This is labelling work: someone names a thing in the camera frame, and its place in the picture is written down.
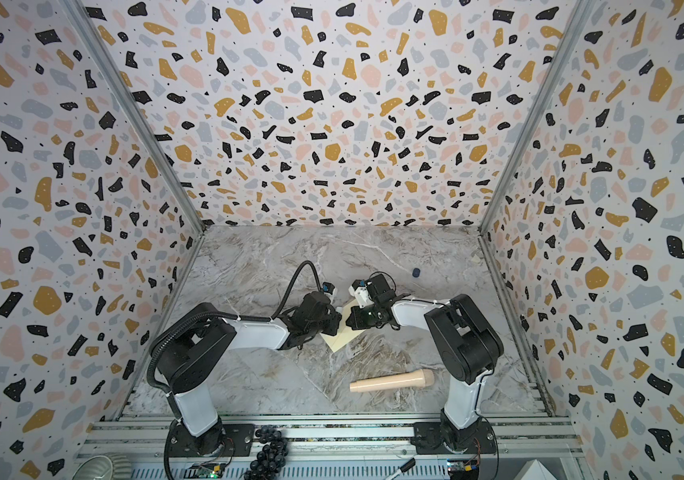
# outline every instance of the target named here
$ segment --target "ribbed ceramic bowl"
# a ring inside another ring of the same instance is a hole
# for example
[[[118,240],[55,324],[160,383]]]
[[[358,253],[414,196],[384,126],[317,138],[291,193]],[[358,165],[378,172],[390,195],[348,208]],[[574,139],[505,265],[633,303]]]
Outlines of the ribbed ceramic bowl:
[[[72,480],[129,480],[131,462],[122,453],[107,453],[89,458]]]

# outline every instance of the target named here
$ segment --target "marble surface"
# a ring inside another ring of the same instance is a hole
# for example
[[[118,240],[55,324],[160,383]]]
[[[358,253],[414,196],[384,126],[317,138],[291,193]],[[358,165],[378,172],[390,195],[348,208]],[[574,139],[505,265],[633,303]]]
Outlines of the marble surface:
[[[212,227],[169,324],[203,301],[224,311],[269,315],[302,260],[314,262],[321,282],[337,286],[335,305],[350,300],[347,286],[353,280],[377,270],[393,276],[398,293],[426,299],[467,293],[505,347],[481,410],[537,410],[473,228]],[[419,278],[412,276],[415,267],[421,269]],[[287,306],[297,305],[312,288],[313,277],[306,268]],[[420,368],[434,371],[434,386],[349,391],[349,383],[357,379]],[[222,414],[438,412],[448,397],[449,373],[428,332],[385,326],[367,330],[336,353],[319,336],[302,350],[231,350],[217,363],[209,383]],[[161,392],[143,378],[124,415],[170,415],[170,409]]]

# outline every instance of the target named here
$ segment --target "black mounting plate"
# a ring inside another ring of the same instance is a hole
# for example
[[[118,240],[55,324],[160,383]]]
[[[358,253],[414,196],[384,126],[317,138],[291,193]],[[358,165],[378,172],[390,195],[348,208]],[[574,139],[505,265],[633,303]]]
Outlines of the black mounting plate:
[[[225,423],[222,431],[222,441],[224,449],[217,457],[219,460],[226,461],[230,457],[247,457],[251,455],[251,445],[253,444],[254,425],[252,423]],[[184,442],[170,444],[168,456],[173,457],[200,457],[211,458],[211,456],[198,456],[192,450],[185,451]]]
[[[496,454],[496,443],[491,432],[491,425],[483,420],[478,422],[478,429],[471,438],[476,438],[481,445],[481,454]],[[417,422],[414,423],[414,437],[411,439],[412,445],[416,447],[417,455],[456,455],[443,445],[443,438],[440,432],[440,422]],[[470,447],[461,455],[468,458],[475,456],[478,448],[475,442],[470,439]]]

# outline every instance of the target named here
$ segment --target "beige microphone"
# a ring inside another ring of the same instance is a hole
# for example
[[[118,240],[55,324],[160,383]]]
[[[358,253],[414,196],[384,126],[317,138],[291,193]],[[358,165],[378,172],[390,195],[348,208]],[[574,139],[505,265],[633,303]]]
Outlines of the beige microphone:
[[[351,392],[375,392],[376,390],[402,389],[407,386],[424,388],[433,385],[433,383],[435,383],[433,370],[422,369],[411,373],[351,382],[349,390]]]

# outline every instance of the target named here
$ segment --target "metal corner post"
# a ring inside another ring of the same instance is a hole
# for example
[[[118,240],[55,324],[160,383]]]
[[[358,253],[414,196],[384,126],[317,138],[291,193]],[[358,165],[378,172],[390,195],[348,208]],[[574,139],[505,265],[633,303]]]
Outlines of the metal corner post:
[[[112,61],[110,53],[106,50],[96,28],[88,18],[85,7],[80,0],[59,0],[59,3],[64,9],[65,14],[67,14],[73,28],[83,41],[91,59],[97,64],[99,71],[104,76],[104,80],[115,96],[117,103],[128,117],[131,126],[134,127],[139,139],[144,143],[150,151],[150,155],[155,159],[157,169],[160,170],[166,182],[166,186],[171,190],[174,197],[177,198],[179,207],[193,226],[195,236],[200,236],[205,230],[205,226],[203,225],[201,218],[197,215],[195,206],[193,206],[190,201],[190,197],[187,197],[187,192],[182,188],[181,183],[174,172],[174,168],[166,161],[166,154],[160,147],[160,144],[158,144],[157,139],[155,139],[155,135],[152,133],[150,125],[147,124],[142,113],[139,111],[139,108],[136,106],[134,97],[131,95],[131,92],[128,90],[128,87],[120,76],[120,71]]]
[[[576,0],[576,5],[574,5],[572,14],[566,23],[566,30],[563,33],[563,38],[558,44],[556,54],[552,58],[552,66],[545,76],[545,81],[542,82],[542,86],[539,88],[539,93],[537,93],[534,104],[532,105],[531,110],[529,110],[529,116],[523,124],[521,136],[518,138],[516,146],[512,149],[510,160],[501,172],[499,182],[494,189],[494,193],[491,195],[489,206],[486,208],[485,214],[483,214],[483,219],[480,224],[481,235],[489,230],[494,218],[494,213],[497,208],[499,208],[502,199],[505,197],[504,191],[512,182],[513,175],[523,161],[523,154],[531,143],[539,120],[547,109],[550,97],[558,85],[558,79],[561,77],[563,69],[572,56],[574,45],[587,23],[588,16],[592,11],[592,6],[595,2],[596,0]]]

